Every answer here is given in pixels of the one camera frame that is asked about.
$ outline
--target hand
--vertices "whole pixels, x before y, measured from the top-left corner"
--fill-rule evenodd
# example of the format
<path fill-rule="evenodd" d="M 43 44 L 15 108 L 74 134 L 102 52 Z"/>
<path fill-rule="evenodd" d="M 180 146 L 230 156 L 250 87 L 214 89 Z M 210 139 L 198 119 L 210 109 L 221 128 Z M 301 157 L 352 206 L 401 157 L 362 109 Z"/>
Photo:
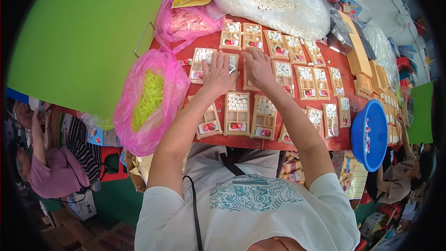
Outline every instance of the hand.
<path fill-rule="evenodd" d="M 243 52 L 245 59 L 245 72 L 248 80 L 260 90 L 268 88 L 272 84 L 277 84 L 272 74 L 271 59 L 262 51 L 247 48 L 248 53 Z"/>
<path fill-rule="evenodd" d="M 219 51 L 212 53 L 212 62 L 209 66 L 205 60 L 201 61 L 203 67 L 203 88 L 214 93 L 217 98 L 234 86 L 240 72 L 229 74 L 229 55 Z"/>
<path fill-rule="evenodd" d="M 397 115 L 397 121 L 401 124 L 401 126 L 405 126 L 404 119 L 403 119 L 403 116 L 401 114 Z"/>

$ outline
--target clear plastic bag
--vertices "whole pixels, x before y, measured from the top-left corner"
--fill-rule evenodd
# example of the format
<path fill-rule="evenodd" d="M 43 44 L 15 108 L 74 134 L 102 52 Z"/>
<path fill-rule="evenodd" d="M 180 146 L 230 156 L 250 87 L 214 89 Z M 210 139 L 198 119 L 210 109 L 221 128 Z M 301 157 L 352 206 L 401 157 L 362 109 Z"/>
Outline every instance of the clear plastic bag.
<path fill-rule="evenodd" d="M 215 0 L 226 13 L 297 36 L 318 40 L 330 31 L 325 0 Z"/>
<path fill-rule="evenodd" d="M 94 114 L 82 113 L 80 111 L 76 111 L 76 115 L 82 120 L 82 122 L 84 122 L 88 131 L 92 131 L 97 127 L 101 128 L 104 131 L 109 131 L 111 129 L 114 129 L 115 127 L 113 125 L 112 118 L 105 118 Z"/>
<path fill-rule="evenodd" d="M 165 51 L 177 54 L 198 37 L 223 29 L 224 14 L 215 4 L 171 9 L 173 1 L 163 0 L 155 19 L 155 38 Z M 183 43 L 170 48 L 170 43 L 182 40 Z"/>
<path fill-rule="evenodd" d="M 133 108 L 142 96 L 146 70 L 163 78 L 163 100 L 135 132 L 131 126 Z M 183 103 L 189 86 L 189 78 L 172 53 L 151 49 L 138 58 L 128 72 L 113 114 L 115 132 L 122 146 L 136 156 L 153 154 Z"/>
<path fill-rule="evenodd" d="M 384 66 L 390 88 L 397 92 L 400 87 L 400 73 L 398 72 L 397 57 L 393 53 L 389 40 L 381 28 L 372 23 L 363 29 L 363 33 L 375 52 L 375 62 Z"/>

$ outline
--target black strap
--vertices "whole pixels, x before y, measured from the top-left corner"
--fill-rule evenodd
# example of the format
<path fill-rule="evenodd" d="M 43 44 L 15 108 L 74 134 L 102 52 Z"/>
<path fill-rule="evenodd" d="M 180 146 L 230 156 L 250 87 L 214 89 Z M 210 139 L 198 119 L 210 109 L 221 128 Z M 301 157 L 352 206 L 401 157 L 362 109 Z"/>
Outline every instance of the black strap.
<path fill-rule="evenodd" d="M 197 212 L 197 194 L 195 193 L 195 185 L 193 184 L 192 178 L 190 176 L 184 176 L 183 179 L 187 177 L 192 183 L 192 194 L 193 194 L 193 218 L 195 220 L 195 231 L 197 232 L 197 243 L 198 251 L 203 251 L 203 242 L 201 241 L 200 223 L 198 223 L 198 212 Z"/>
<path fill-rule="evenodd" d="M 220 153 L 220 159 L 222 160 L 223 165 L 236 176 L 242 176 L 246 174 L 242 170 L 240 170 L 239 167 L 234 165 L 234 163 L 229 162 L 228 158 L 226 157 L 226 153 Z"/>

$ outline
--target cardboard box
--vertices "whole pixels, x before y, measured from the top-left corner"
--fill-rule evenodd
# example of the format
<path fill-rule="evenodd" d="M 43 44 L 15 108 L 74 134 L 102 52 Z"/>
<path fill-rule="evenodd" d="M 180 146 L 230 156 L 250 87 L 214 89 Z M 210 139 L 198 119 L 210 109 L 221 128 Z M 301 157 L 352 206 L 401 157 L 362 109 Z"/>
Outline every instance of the cardboard box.
<path fill-rule="evenodd" d="M 85 244 L 95 238 L 95 235 L 92 234 L 86 227 L 84 227 L 77 219 L 65 220 L 63 222 L 63 225 L 63 228 L 66 228 L 71 236 L 75 238 L 76 241 L 79 241 L 81 244 Z"/>
<path fill-rule="evenodd" d="M 386 215 L 375 212 L 374 214 L 367 217 L 364 224 L 361 226 L 360 232 L 363 237 L 371 237 L 381 226 L 380 222 L 384 219 Z"/>
<path fill-rule="evenodd" d="M 74 192 L 68 195 L 66 199 L 68 202 L 71 202 L 68 205 L 75 212 L 77 218 L 79 218 L 81 221 L 87 220 L 88 218 L 97 214 L 95 201 L 93 200 L 93 193 L 90 189 L 86 191 L 85 198 L 83 194 L 77 194 Z"/>
<path fill-rule="evenodd" d="M 56 227 L 62 227 L 64 220 L 73 218 L 73 216 L 70 215 L 70 213 L 65 208 L 53 210 L 51 212 L 51 215 L 53 215 L 53 221 Z"/>
<path fill-rule="evenodd" d="M 118 136 L 116 136 L 115 134 L 114 129 L 111 129 L 109 131 L 104 131 L 101 128 L 97 127 L 93 129 L 91 132 L 87 131 L 86 140 L 89 143 L 99 145 L 102 147 L 115 147 L 115 148 L 122 147 Z"/>
<path fill-rule="evenodd" d="M 135 228 L 123 222 L 110 231 L 84 244 L 84 251 L 133 250 L 135 245 Z"/>
<path fill-rule="evenodd" d="M 75 250 L 81 245 L 65 226 L 56 227 L 55 229 L 51 229 L 50 232 L 53 233 L 54 237 L 57 238 L 65 250 Z"/>

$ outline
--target packaging box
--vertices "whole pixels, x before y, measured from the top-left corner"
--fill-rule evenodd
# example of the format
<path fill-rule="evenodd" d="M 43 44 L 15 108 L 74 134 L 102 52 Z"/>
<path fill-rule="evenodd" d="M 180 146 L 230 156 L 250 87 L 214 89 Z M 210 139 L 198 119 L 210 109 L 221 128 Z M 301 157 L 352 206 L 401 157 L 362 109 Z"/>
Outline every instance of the packaging box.
<path fill-rule="evenodd" d="M 81 221 L 87 220 L 88 218 L 97 214 L 95 201 L 93 200 L 93 193 L 90 189 L 86 191 L 85 198 L 83 194 L 77 194 L 74 192 L 68 195 L 66 199 L 68 202 L 71 202 L 68 205 Z"/>
<path fill-rule="evenodd" d="M 119 141 L 118 136 L 115 134 L 115 130 L 111 129 L 109 131 L 104 131 L 97 127 L 91 132 L 87 131 L 87 142 L 100 145 L 101 147 L 115 147 L 121 148 L 122 145 Z"/>
<path fill-rule="evenodd" d="M 380 221 L 384 219 L 386 215 L 375 212 L 367 217 L 364 224 L 361 226 L 360 232 L 363 237 L 371 237 L 381 226 Z"/>

